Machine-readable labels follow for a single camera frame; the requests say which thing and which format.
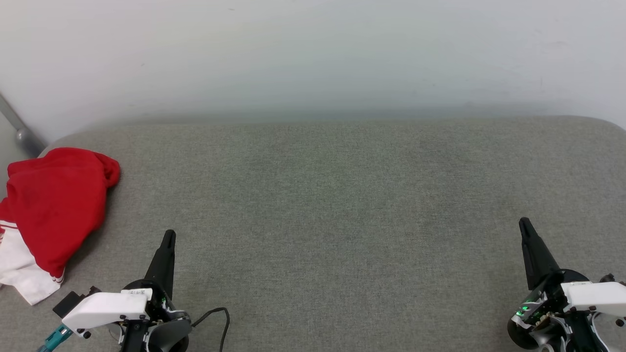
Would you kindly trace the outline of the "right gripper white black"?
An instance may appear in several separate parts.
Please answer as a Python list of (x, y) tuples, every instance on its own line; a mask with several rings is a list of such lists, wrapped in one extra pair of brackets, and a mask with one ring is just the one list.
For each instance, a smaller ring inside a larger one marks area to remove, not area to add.
[(525, 350), (612, 350), (598, 322), (626, 326), (626, 286), (560, 270), (529, 218), (519, 219), (519, 229), (530, 294), (508, 321), (512, 342)]

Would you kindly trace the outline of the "red and white basketball jersey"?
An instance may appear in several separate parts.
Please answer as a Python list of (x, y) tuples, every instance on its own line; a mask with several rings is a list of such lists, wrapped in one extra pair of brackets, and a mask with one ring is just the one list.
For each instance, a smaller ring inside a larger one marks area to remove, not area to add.
[(103, 224), (120, 176), (117, 160), (85, 149), (10, 163), (0, 200), (0, 287), (32, 306), (59, 290), (67, 263)]

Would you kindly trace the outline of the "grey metal pole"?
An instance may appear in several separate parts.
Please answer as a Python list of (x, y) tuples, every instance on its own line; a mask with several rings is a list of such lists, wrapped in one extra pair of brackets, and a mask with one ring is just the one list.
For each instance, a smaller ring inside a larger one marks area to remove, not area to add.
[(7, 122), (16, 130), (16, 143), (31, 158), (40, 156), (46, 148), (46, 144), (33, 132), (13, 110), (4, 96), (0, 93), (0, 113)]

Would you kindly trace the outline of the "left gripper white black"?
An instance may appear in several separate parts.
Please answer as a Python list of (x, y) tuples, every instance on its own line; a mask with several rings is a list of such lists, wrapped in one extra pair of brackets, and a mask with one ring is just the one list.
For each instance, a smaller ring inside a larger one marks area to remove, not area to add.
[(185, 310), (172, 303), (176, 233), (165, 231), (144, 279), (119, 292), (86, 297), (62, 324), (87, 339), (94, 328), (118, 330), (119, 352), (186, 352), (192, 322)]

